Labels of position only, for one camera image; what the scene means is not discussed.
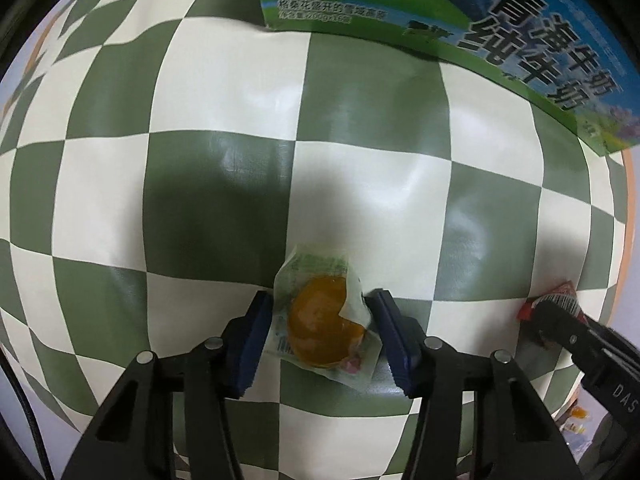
egg yolk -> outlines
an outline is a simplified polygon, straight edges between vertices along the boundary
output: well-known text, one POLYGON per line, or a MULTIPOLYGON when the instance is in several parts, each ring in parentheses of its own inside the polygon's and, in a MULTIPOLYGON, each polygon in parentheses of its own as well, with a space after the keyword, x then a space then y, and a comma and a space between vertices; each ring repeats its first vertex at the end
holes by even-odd
POLYGON ((364 327, 338 315, 346 298, 344 277, 318 276, 293 300, 289 344, 303 363, 317 368, 335 366, 361 343, 364 327))

yellow packaged snack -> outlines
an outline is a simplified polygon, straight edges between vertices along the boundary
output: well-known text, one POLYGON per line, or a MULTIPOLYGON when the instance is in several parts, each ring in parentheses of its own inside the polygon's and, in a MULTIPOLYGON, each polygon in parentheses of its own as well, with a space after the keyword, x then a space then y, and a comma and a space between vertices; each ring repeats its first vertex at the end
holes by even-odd
POLYGON ((289 344, 303 363, 331 368, 355 355, 365 329, 339 315, 346 298, 345 277, 318 276, 294 299, 287 323, 289 344))

barcode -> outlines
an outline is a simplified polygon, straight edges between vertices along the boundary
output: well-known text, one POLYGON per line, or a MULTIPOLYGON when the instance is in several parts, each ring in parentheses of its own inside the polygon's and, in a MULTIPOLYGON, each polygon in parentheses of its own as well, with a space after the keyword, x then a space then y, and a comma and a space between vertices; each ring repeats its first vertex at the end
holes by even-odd
POLYGON ((557 306, 567 311, 574 317, 578 317, 580 313, 580 304, 578 300, 576 300, 573 296, 569 296, 567 294, 549 294, 548 296, 541 296, 534 303, 533 306, 536 306, 540 301, 548 300, 555 303, 557 306))
POLYGON ((278 338, 278 352, 293 355, 293 350, 291 349, 291 346, 289 346, 289 340, 287 340, 286 336, 278 338))

checkered tablecloth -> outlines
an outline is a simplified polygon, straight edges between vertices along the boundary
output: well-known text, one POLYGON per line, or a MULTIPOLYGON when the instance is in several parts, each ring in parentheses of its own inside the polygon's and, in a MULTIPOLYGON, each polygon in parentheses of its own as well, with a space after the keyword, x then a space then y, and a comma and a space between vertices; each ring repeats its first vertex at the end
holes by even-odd
MULTIPOLYGON (((0 139, 0 341, 81 431, 137 352, 219 334, 299 242, 345 248, 458 350, 513 352, 551 412, 578 370, 517 309, 564 280, 612 309, 620 154, 457 66, 268 32, 259 0, 73 0, 0 139)), ((249 480, 396 475, 417 409, 383 358, 362 394, 264 355, 228 403, 249 480)))

silver rivet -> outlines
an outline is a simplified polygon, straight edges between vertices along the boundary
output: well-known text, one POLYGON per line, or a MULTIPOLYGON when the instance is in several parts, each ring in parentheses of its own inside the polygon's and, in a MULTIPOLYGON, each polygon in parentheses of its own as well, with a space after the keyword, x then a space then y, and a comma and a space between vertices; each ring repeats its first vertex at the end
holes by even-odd
POLYGON ((225 342, 221 337, 210 337, 204 342, 204 348, 207 350, 218 350, 224 346, 225 342))
POLYGON ((141 365, 146 365, 147 363, 150 363, 153 360, 154 360, 154 354, 149 350, 142 351, 138 355, 136 355, 136 361, 138 361, 138 363, 141 365))
POLYGON ((496 361, 501 362, 503 365, 511 361, 511 354, 506 350, 496 350, 494 352, 494 357, 496 361))
POLYGON ((430 335, 429 337, 424 339, 424 345, 431 350, 440 350, 442 348, 442 339, 430 335))

